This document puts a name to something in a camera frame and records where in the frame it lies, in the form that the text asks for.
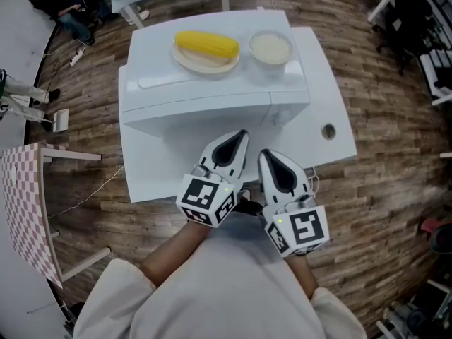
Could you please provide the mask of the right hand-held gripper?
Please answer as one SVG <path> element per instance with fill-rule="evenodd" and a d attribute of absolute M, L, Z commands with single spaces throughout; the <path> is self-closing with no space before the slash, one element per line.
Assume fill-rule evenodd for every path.
<path fill-rule="evenodd" d="M 308 194 L 311 190 L 301 166 L 282 153 L 264 149 L 258 155 L 258 175 L 269 205 L 263 209 L 265 232 L 283 258 L 304 256 L 330 240 L 325 206 Z"/>

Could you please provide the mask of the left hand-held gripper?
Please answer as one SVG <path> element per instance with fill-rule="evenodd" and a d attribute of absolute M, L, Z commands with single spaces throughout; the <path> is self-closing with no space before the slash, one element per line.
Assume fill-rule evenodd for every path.
<path fill-rule="evenodd" d="M 219 227 L 238 204 L 249 133 L 226 133 L 203 150 L 199 164 L 182 179 L 176 205 L 189 221 Z"/>

